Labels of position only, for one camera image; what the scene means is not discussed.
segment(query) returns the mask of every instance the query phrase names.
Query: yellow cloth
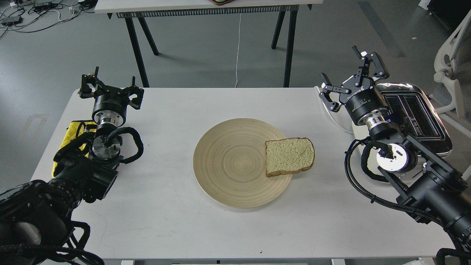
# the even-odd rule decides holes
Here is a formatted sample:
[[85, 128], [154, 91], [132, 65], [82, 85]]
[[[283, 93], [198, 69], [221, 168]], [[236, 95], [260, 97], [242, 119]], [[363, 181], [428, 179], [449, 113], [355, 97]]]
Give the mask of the yellow cloth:
[[[92, 120], [88, 120], [88, 121], [72, 121], [69, 125], [69, 127], [67, 128], [67, 132], [65, 133], [65, 136], [64, 136], [64, 139], [62, 140], [62, 144], [60, 145], [59, 149], [61, 149], [62, 147], [66, 146], [68, 143], [70, 143], [73, 139], [75, 139], [76, 137], [75, 136], [80, 136], [81, 134], [84, 133], [85, 131], [85, 127], [89, 124], [93, 124], [93, 125], [97, 125], [94, 121]], [[96, 128], [93, 128], [93, 129], [90, 129], [89, 132], [96, 132]], [[83, 150], [85, 148], [85, 144], [83, 144], [82, 146], [80, 146], [80, 150]], [[56, 166], [57, 166], [57, 162], [54, 162], [53, 166], [52, 166], [52, 177], [54, 178], [54, 170], [56, 169]]]

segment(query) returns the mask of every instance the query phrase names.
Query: gray floor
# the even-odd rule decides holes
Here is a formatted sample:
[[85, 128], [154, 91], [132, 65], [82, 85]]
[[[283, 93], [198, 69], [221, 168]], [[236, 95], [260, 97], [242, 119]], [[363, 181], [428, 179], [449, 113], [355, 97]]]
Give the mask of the gray floor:
[[[340, 84], [356, 72], [351, 46], [357, 45], [382, 56], [390, 82], [414, 83], [432, 93], [438, 85], [433, 81], [433, 61], [449, 33], [418, 2], [326, 0], [312, 11], [302, 6], [291, 86], [319, 85], [320, 72]], [[0, 10], [5, 6], [0, 2]], [[70, 16], [66, 9], [62, 13], [63, 19]], [[276, 18], [277, 13], [242, 14], [239, 87], [282, 86], [288, 19], [278, 48], [272, 50]], [[51, 12], [28, 29], [56, 21], [57, 13]], [[162, 53], [159, 57], [153, 56], [135, 23], [151, 87], [235, 85], [239, 15], [147, 19]], [[0, 39], [0, 190], [30, 180], [72, 92], [80, 86], [81, 74], [93, 72], [95, 66], [100, 66], [100, 79], [112, 86], [127, 86], [133, 75], [139, 76], [123, 19], [83, 14], [48, 30], [7, 32]], [[455, 144], [447, 160], [463, 171], [471, 163], [470, 144], [457, 130], [447, 128]], [[408, 260], [349, 260], [348, 264], [395, 265]]]

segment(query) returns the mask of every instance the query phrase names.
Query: slice of bread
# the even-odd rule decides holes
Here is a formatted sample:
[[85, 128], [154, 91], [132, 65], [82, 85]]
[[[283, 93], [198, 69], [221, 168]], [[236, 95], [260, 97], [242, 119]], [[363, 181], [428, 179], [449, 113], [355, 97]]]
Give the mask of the slice of bread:
[[314, 145], [308, 138], [286, 138], [265, 142], [267, 177], [295, 174], [314, 164]]

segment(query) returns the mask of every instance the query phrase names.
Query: cable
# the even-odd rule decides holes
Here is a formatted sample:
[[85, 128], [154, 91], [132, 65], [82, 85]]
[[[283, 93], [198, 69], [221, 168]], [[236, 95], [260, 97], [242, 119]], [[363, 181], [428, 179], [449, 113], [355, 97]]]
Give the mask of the cable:
[[23, 7], [17, 7], [17, 8], [16, 8], [16, 11], [14, 11], [13, 13], [11, 13], [10, 15], [5, 16], [5, 17], [10, 17], [11, 15], [13, 15], [14, 13], [19, 12], [19, 11], [22, 11], [22, 13], [18, 15], [18, 16], [21, 16], [22, 14], [25, 13], [26, 10], [25, 10]]
[[44, 14], [39, 15], [37, 18], [35, 18], [35, 19], [33, 19], [32, 21], [30, 21], [28, 24], [22, 25], [21, 27], [19, 27], [19, 28], [17, 28], [17, 29], [1, 29], [1, 28], [0, 28], [0, 29], [1, 29], [1, 30], [5, 30], [5, 31], [17, 31], [17, 30], [19, 30], [19, 29], [25, 28], [25, 27], [27, 27], [27, 26], [33, 24], [34, 22], [36, 22], [36, 21], [37, 21], [42, 15], [44, 15]]
[[62, 20], [62, 21], [59, 21], [59, 22], [56, 22], [48, 27], [45, 27], [45, 28], [42, 28], [42, 29], [38, 29], [38, 30], [33, 30], [33, 31], [19, 31], [19, 30], [15, 30], [15, 32], [21, 32], [21, 33], [34, 33], [34, 32], [38, 32], [38, 31], [42, 31], [42, 30], [45, 30], [45, 29], [48, 29], [50, 27], [53, 27], [59, 23], [62, 23], [62, 22], [67, 22], [67, 21], [71, 21], [72, 19], [78, 17], [80, 14], [82, 13], [82, 11], [80, 11], [76, 16], [73, 16], [74, 14], [72, 14], [72, 17], [67, 19], [67, 20]]
[[11, 189], [8, 189], [8, 190], [6, 190], [6, 191], [0, 193], [0, 196], [7, 194], [8, 192], [10, 192], [10, 191], [12, 191], [12, 190], [14, 190], [14, 189], [17, 189], [17, 188], [20, 187], [20, 186], [21, 186], [21, 185], [18, 185], [18, 186], [16, 186], [16, 187], [13, 187], [13, 188], [11, 188]]
[[63, 6], [66, 6], [66, 7], [74, 7], [76, 5], [79, 5], [79, 2], [78, 0], [75, 0], [74, 2], [72, 2], [72, 5], [66, 5], [66, 4], [62, 4], [63, 1], [60, 1], [59, 4], [63, 5]]
[[388, 182], [386, 178], [383, 175], [378, 175], [373, 173], [369, 168], [368, 168], [368, 158], [370, 157], [370, 152], [371, 149], [375, 146], [375, 144], [378, 144], [379, 142], [376, 141], [371, 141], [367, 145], [365, 145], [365, 148], [363, 149], [363, 152], [361, 154], [361, 169], [363, 172], [370, 177], [372, 180], [380, 181], [380, 182]]
[[64, 248], [58, 246], [44, 246], [44, 245], [7, 245], [0, 246], [0, 253], [15, 253], [19, 256], [23, 254], [35, 254], [38, 256], [47, 257], [53, 261], [68, 262], [70, 264], [79, 265], [78, 263], [67, 259], [65, 255], [59, 254], [58, 252], [69, 253], [75, 256], [84, 256], [92, 263], [90, 265], [105, 265], [103, 259], [97, 255], [87, 252], [82, 249]]
[[451, 248], [441, 248], [437, 252], [437, 263], [438, 263], [438, 265], [445, 265], [445, 256], [458, 257], [458, 258], [460, 258], [460, 261], [462, 259], [465, 259], [466, 262], [469, 259], [471, 259], [471, 253], [469, 253], [469, 252], [459, 251], [459, 250], [451, 249]]
[[[450, 232], [447, 232], [447, 234], [450, 237], [451, 242], [453, 243], [453, 246], [455, 247], [455, 249], [459, 252], [466, 253], [464, 251], [463, 245], [458, 241], [458, 239], [454, 235], [452, 235]], [[460, 259], [460, 265], [469, 265], [468, 259], [464, 257], [459, 257], [459, 256], [456, 256], [456, 257]]]
[[[315, 86], [314, 88], [317, 89], [317, 92], [318, 92], [318, 93], [321, 92], [318, 86]], [[325, 109], [325, 111], [327, 112], [327, 115], [329, 116], [329, 118], [332, 120], [332, 122], [333, 122], [337, 127], [339, 127], [339, 129], [341, 129], [342, 131], [344, 131], [344, 132], [346, 132], [346, 133], [348, 133], [348, 134], [353, 134], [353, 132], [351, 132], [351, 131], [349, 131], [349, 130], [343, 128], [342, 126], [340, 126], [340, 124], [338, 124], [338, 122], [333, 118], [332, 113], [330, 112], [330, 110], [327, 109], [327, 107], [325, 106], [325, 104], [324, 104], [323, 102], [321, 102], [321, 104], [324, 106], [324, 109]]]
[[7, 33], [7, 30], [4, 30], [4, 32], [2, 33], [2, 35], [0, 35], [0, 39], [3, 37], [3, 35], [5, 35], [5, 33]]
[[111, 145], [111, 140], [116, 138], [118, 135], [125, 134], [125, 133], [129, 133], [130, 135], [132, 135], [132, 138], [134, 139], [134, 143], [136, 144], [136, 147], [138, 148], [138, 152], [135, 155], [121, 160], [121, 163], [129, 164], [131, 162], [136, 161], [144, 153], [144, 144], [142, 143], [141, 137], [140, 137], [139, 133], [136, 131], [136, 129], [134, 129], [132, 127], [118, 128], [118, 129], [112, 131], [108, 135], [106, 141], [104, 142], [104, 145], [105, 146], [110, 146]]
[[94, 12], [87, 12], [87, 10], [94, 8], [97, 2], [98, 0], [85, 0], [84, 2], [80, 3], [79, 10], [85, 13], [94, 13]]
[[57, 13], [59, 14], [59, 21], [62, 21], [62, 20], [60, 19], [60, 12], [59, 12], [59, 11], [57, 11], [57, 10], [50, 10], [50, 11], [57, 12]]
[[237, 87], [237, 84], [239, 83], [237, 79], [237, 65], [239, 64], [239, 48], [240, 48], [240, 22], [242, 21], [242, 13], [240, 13], [239, 17], [239, 42], [237, 43], [237, 57], [235, 61], [235, 87]]
[[6, 7], [6, 8], [3, 10], [3, 12], [0, 14], [0, 19], [1, 19], [1, 17], [3, 16], [3, 14], [5, 13], [5, 11], [7, 11], [7, 10], [8, 10], [8, 8], [9, 8], [9, 7], [11, 7], [11, 6], [10, 6], [10, 5], [8, 5], [8, 6], [7, 6], [7, 7]]
[[[77, 239], [75, 238], [75, 235], [73, 233], [72, 233], [70, 238], [72, 239], [72, 242], [75, 245], [75, 248], [77, 248], [77, 245], [79, 244], [79, 242], [77, 241]], [[73, 248], [73, 245], [70, 242], [70, 240], [67, 242], [67, 245], [69, 247]], [[92, 260], [90, 260], [90, 259], [88, 259], [87, 257], [84, 257], [84, 256], [77, 256], [77, 258], [85, 264], [92, 264], [93, 263]]]
[[424, 217], [426, 219], [429, 219], [431, 220], [432, 222], [435, 222], [437, 223], [438, 225], [440, 225], [441, 227], [443, 227], [443, 223], [435, 218], [434, 216], [430, 215], [430, 214], [427, 214], [426, 212], [420, 210], [420, 209], [417, 209], [417, 208], [413, 208], [413, 207], [408, 207], [408, 206], [403, 206], [403, 205], [400, 205], [400, 204], [397, 204], [397, 203], [394, 203], [394, 202], [391, 202], [391, 201], [388, 201], [388, 200], [385, 200], [383, 198], [380, 198], [372, 193], [370, 193], [367, 189], [365, 189], [363, 186], [360, 185], [360, 183], [356, 180], [355, 176], [353, 175], [352, 173], [352, 170], [351, 170], [351, 164], [350, 164], [350, 158], [351, 158], [351, 155], [353, 153], [353, 151], [360, 145], [360, 144], [365, 144], [365, 143], [368, 143], [369, 142], [369, 137], [363, 139], [363, 140], [354, 140], [351, 144], [350, 144], [350, 147], [349, 149], [345, 152], [345, 162], [344, 162], [344, 166], [345, 166], [345, 173], [347, 175], [347, 178], [350, 182], [350, 184], [358, 191], [360, 192], [363, 196], [369, 198], [371, 200], [371, 203], [378, 203], [380, 205], [383, 205], [385, 207], [388, 207], [388, 208], [391, 208], [391, 209], [394, 209], [394, 210], [398, 210], [398, 211], [402, 211], [402, 212], [407, 212], [407, 213], [411, 213], [411, 214], [415, 214], [415, 215], [418, 215], [420, 217]]
[[29, 15], [31, 15], [32, 13], [40, 14], [43, 11], [47, 12], [47, 11], [52, 10], [52, 9], [63, 9], [65, 5], [62, 4], [62, 2], [63, 2], [63, 0], [60, 1], [59, 3], [52, 3], [48, 6], [40, 6], [40, 7], [33, 6], [30, 10], [28, 10], [28, 14]]

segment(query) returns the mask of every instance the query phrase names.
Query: white power cord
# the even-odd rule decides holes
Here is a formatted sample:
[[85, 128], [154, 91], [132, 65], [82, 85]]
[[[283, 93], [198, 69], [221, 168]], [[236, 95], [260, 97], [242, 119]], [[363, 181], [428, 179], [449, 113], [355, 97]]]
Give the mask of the white power cord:
[[59, 13], [59, 21], [69, 21], [69, 20], [71, 20], [71, 19], [73, 18], [73, 16], [75, 15], [75, 10], [74, 10], [74, 9], [72, 9], [72, 10], [71, 10], [71, 12], [72, 12], [72, 17], [70, 17], [69, 19], [66, 19], [66, 20], [61, 20], [61, 19], [60, 19], [60, 15], [61, 15], [61, 14], [60, 14], [60, 12], [59, 12], [59, 11], [57, 11], [57, 10], [53, 10], [53, 9], [52, 9], [52, 10], [50, 10], [50, 11], [54, 11], [54, 12], [57, 12], [57, 13]]
[[[318, 92], [318, 93], [321, 92], [318, 86], [315, 86], [314, 88], [317, 89], [317, 92]], [[328, 115], [328, 116], [330, 117], [330, 119], [332, 120], [332, 122], [333, 122], [337, 127], [339, 127], [339, 129], [341, 129], [342, 131], [344, 131], [344, 132], [346, 132], [346, 133], [348, 133], [348, 134], [353, 134], [353, 132], [351, 132], [351, 131], [349, 131], [349, 130], [343, 128], [342, 126], [340, 126], [340, 124], [333, 118], [332, 114], [330, 113], [330, 110], [327, 109], [327, 107], [325, 106], [325, 104], [324, 104], [322, 101], [321, 101], [321, 104], [322, 104], [322, 106], [324, 106], [324, 109], [325, 109], [325, 111], [327, 112], [327, 115]]]
[[239, 42], [237, 43], [237, 57], [235, 61], [235, 87], [237, 87], [237, 84], [239, 83], [237, 79], [237, 65], [239, 64], [239, 47], [240, 47], [240, 22], [242, 21], [242, 13], [240, 13], [239, 17]]

